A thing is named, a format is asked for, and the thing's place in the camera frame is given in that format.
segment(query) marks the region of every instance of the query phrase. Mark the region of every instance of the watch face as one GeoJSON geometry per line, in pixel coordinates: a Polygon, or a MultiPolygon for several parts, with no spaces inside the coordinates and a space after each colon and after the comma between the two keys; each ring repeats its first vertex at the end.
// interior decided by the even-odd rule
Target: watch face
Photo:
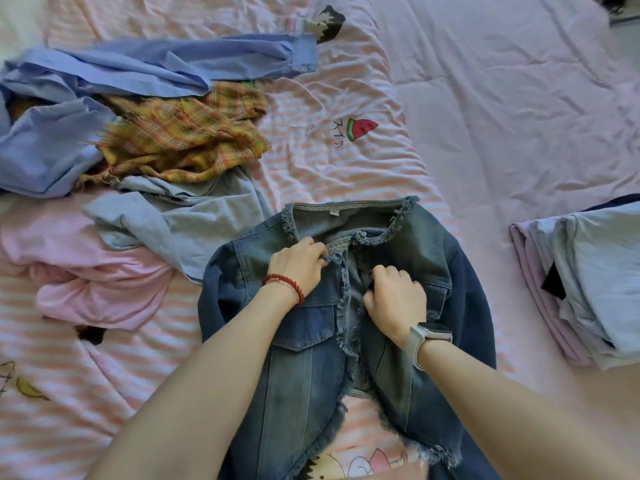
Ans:
{"type": "Polygon", "coordinates": [[[439,332],[443,332],[443,333],[451,333],[451,330],[449,330],[447,327],[445,327],[444,325],[441,325],[439,323],[433,323],[433,322],[420,322],[418,323],[418,325],[420,325],[422,328],[425,328],[429,331],[439,331],[439,332]]]}

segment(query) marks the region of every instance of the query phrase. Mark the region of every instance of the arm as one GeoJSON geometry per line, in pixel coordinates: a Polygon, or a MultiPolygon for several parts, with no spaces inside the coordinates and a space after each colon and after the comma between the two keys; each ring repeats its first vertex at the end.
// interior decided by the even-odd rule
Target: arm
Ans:
{"type": "MultiPolygon", "coordinates": [[[[409,330],[426,320],[419,283],[394,267],[374,268],[365,306],[380,330],[404,349],[409,330]]],[[[588,428],[541,395],[456,346],[427,340],[418,362],[504,480],[632,480],[632,466],[588,428]]]]}
{"type": "MultiPolygon", "coordinates": [[[[326,265],[324,244],[305,238],[272,256],[269,273],[284,274],[308,295],[326,265]]],[[[298,302],[287,285],[270,282],[249,305],[176,369],[116,436],[89,480],[216,478],[249,407],[269,346],[298,302]]]]}

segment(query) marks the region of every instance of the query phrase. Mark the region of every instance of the pink garment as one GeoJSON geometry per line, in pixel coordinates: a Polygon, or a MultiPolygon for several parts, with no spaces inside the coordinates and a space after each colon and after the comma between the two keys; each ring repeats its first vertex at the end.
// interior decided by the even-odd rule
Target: pink garment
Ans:
{"type": "Polygon", "coordinates": [[[135,330],[156,313],[173,268],[144,247],[107,249],[93,221],[81,213],[100,194],[21,198],[0,225],[0,265],[28,270],[41,286],[35,306],[43,315],[135,330]]]}
{"type": "Polygon", "coordinates": [[[560,318],[560,306],[558,306],[556,298],[541,289],[545,279],[545,270],[542,268],[538,251],[529,238],[529,223],[512,224],[509,226],[509,232],[527,287],[551,334],[564,352],[567,362],[578,366],[593,365],[593,359],[587,348],[575,334],[571,325],[560,318]]]}

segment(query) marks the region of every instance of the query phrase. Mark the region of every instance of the bracelet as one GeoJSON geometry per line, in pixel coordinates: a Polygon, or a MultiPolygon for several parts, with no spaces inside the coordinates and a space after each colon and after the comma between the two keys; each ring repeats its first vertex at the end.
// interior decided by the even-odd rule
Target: bracelet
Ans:
{"type": "Polygon", "coordinates": [[[298,304],[302,305],[302,302],[304,302],[305,300],[305,294],[302,293],[302,290],[300,290],[300,287],[298,286],[298,284],[295,281],[293,281],[290,277],[284,276],[283,274],[273,274],[273,273],[267,274],[262,279],[262,286],[265,286],[265,284],[267,284],[270,281],[279,281],[286,285],[289,285],[292,288],[292,290],[298,294],[298,304]]]}

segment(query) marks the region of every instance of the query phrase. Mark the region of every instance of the smartwatch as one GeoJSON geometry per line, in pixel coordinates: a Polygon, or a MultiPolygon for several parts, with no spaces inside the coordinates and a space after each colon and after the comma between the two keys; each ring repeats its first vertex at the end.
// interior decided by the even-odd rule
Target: smartwatch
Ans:
{"type": "Polygon", "coordinates": [[[420,322],[411,327],[406,341],[406,353],[411,358],[413,366],[419,371],[424,370],[418,364],[418,352],[425,340],[446,340],[453,343],[453,333],[444,325],[434,322],[420,322]]]}

